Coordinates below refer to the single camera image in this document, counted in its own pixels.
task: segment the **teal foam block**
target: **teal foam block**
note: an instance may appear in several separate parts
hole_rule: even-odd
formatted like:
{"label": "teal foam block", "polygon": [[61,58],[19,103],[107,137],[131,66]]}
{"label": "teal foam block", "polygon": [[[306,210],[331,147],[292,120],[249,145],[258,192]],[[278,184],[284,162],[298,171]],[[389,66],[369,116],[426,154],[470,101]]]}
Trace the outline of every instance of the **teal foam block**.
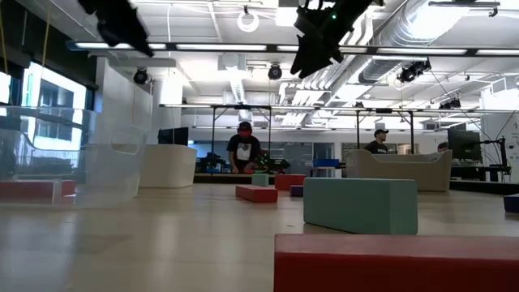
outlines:
{"label": "teal foam block", "polygon": [[307,178],[304,221],[356,234],[416,234],[413,180]]}
{"label": "teal foam block", "polygon": [[268,174],[253,174],[252,185],[260,187],[268,187]]}

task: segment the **wooden floor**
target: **wooden floor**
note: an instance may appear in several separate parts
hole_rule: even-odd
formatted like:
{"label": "wooden floor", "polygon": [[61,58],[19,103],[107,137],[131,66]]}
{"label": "wooden floor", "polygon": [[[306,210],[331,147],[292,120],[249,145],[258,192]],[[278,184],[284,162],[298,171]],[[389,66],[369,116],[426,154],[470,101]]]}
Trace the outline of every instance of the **wooden floor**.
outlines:
{"label": "wooden floor", "polygon": [[[111,208],[0,207],[2,292],[270,292],[273,236],[334,233],[302,199],[234,198],[234,186],[146,189]],[[421,194],[419,233],[519,236],[499,195]]]}

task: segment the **transparent plastic container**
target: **transparent plastic container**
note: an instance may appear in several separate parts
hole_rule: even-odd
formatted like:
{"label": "transparent plastic container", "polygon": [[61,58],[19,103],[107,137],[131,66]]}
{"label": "transparent plastic container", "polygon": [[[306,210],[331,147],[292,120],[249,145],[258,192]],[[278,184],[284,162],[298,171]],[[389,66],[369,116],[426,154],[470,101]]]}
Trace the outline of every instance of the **transparent plastic container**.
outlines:
{"label": "transparent plastic container", "polygon": [[0,204],[131,200],[147,136],[88,110],[0,106]]}

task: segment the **foam block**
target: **foam block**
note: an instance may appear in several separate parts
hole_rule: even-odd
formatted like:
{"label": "foam block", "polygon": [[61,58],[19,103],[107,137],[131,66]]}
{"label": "foam block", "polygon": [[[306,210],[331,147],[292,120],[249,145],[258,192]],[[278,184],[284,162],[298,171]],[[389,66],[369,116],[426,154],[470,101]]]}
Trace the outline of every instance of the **foam block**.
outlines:
{"label": "foam block", "polygon": [[519,194],[503,197],[504,211],[519,213]]}
{"label": "foam block", "polygon": [[268,187],[268,174],[253,174],[252,184],[255,186]]}
{"label": "foam block", "polygon": [[[0,197],[52,198],[54,182],[51,180],[16,180],[0,182]],[[75,194],[75,182],[62,181],[62,196]]]}
{"label": "foam block", "polygon": [[276,203],[277,190],[260,186],[236,186],[236,196],[255,203]]}
{"label": "foam block", "polygon": [[290,187],[290,196],[302,197],[303,190],[304,190],[304,186],[291,186]]}
{"label": "foam block", "polygon": [[279,234],[274,292],[517,290],[519,238]]}
{"label": "foam block", "polygon": [[275,187],[280,191],[290,191],[290,186],[301,186],[305,182],[304,174],[278,174]]}
{"label": "foam block", "polygon": [[411,180],[307,178],[306,223],[356,234],[416,234],[417,184]]}

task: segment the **ceiling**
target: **ceiling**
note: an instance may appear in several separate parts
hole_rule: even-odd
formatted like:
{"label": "ceiling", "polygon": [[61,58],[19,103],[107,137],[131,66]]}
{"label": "ceiling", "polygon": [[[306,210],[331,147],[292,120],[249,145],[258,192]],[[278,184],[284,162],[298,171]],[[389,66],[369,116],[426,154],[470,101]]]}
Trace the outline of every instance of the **ceiling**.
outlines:
{"label": "ceiling", "polygon": [[[45,19],[49,4],[52,15],[52,25],[77,41],[100,41],[95,29],[97,20],[85,15],[79,4],[72,0],[18,0],[30,11]],[[239,5],[219,6],[218,3],[195,1],[183,4],[160,4],[161,0],[134,0],[141,19],[149,31],[149,40],[154,42],[225,42],[225,43],[256,43],[256,44],[297,44],[297,29],[293,27],[276,26],[277,0],[251,2],[250,11],[257,12],[259,27],[254,32],[244,32],[237,25],[238,14],[242,11]],[[386,0],[382,10],[373,12],[375,31],[384,23],[404,0]],[[489,18],[487,11],[472,10],[443,36],[431,45],[442,46],[506,46],[519,47],[519,5],[511,10],[501,11],[496,17]],[[204,97],[222,96],[224,91],[230,91],[229,81],[222,79],[217,72],[217,60],[221,53],[158,53],[155,58],[172,58],[182,68],[190,80],[184,87],[184,96],[188,100],[203,101]],[[143,58],[136,52],[112,51],[107,54],[110,58],[132,59]],[[250,92],[278,92],[283,82],[300,82],[289,70],[293,54],[246,54],[247,66],[252,69],[250,78],[243,80],[243,87]],[[270,81],[267,77],[268,68],[272,62],[279,62],[283,69],[283,79]],[[519,74],[519,59],[514,58],[431,58],[431,65],[436,78],[442,83],[438,85],[432,74],[425,74],[413,84],[401,85],[391,74],[368,94],[369,102],[378,106],[425,105],[431,99],[442,97],[444,89],[455,91],[458,88],[470,88],[462,92],[464,106],[478,106],[479,91],[488,83],[478,80],[495,80],[500,74],[517,72]],[[135,68],[123,68],[131,73]],[[150,70],[157,78],[167,75],[167,67],[157,67]]]}

